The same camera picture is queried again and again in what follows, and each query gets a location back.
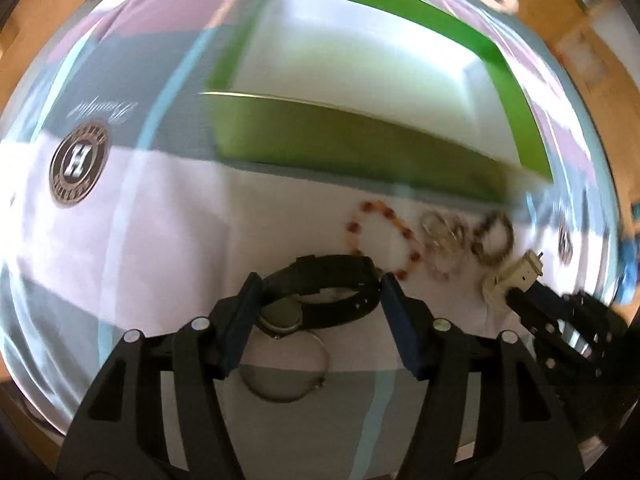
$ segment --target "silver screw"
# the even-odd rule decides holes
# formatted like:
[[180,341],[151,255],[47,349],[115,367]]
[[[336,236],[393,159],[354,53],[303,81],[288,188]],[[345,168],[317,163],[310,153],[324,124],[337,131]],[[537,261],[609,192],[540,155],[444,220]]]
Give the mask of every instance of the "silver screw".
[[502,332],[502,340],[505,343],[513,345],[518,342],[518,334],[512,332],[511,330],[505,330],[504,332]]
[[124,341],[127,343],[135,343],[140,339],[140,330],[127,330],[124,333]]
[[438,332],[448,332],[451,329],[451,323],[448,319],[439,317],[438,319],[433,320],[433,327]]
[[194,330],[206,330],[209,328],[209,319],[206,317],[197,317],[191,321],[191,328]]

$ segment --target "red bead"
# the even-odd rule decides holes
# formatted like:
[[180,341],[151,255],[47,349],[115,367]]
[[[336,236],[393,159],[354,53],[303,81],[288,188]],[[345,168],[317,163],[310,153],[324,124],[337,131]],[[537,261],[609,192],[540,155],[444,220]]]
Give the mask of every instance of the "red bead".
[[347,231],[355,235],[360,234],[360,224],[357,222],[349,222],[347,224]]

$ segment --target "black watch strap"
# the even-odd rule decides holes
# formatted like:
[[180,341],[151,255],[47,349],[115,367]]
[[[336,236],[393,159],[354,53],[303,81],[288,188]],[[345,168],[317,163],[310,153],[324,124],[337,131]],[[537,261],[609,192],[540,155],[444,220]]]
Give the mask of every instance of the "black watch strap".
[[[265,306],[293,294],[317,294],[324,288],[350,288],[355,291],[353,296],[332,303],[300,301],[300,322],[291,333],[296,330],[330,328],[355,321],[374,310],[380,300],[380,282],[373,262],[366,256],[302,256],[289,267],[266,277],[263,286],[262,304]],[[260,317],[258,326],[274,335],[269,326],[260,322]]]

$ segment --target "black and brown circular emblem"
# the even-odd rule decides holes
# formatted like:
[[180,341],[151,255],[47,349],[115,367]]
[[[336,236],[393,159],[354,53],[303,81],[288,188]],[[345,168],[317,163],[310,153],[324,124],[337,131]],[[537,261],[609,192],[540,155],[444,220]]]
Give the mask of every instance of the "black and brown circular emblem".
[[58,146],[49,168],[53,198],[74,205],[94,188],[109,151],[107,127],[94,121],[77,126]]

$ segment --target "open box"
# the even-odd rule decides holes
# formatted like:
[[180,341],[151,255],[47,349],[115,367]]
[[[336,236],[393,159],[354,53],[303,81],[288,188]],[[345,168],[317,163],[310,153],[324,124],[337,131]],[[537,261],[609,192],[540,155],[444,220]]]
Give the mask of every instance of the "open box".
[[552,183],[500,50],[421,0],[264,0],[209,89],[223,160],[501,203]]

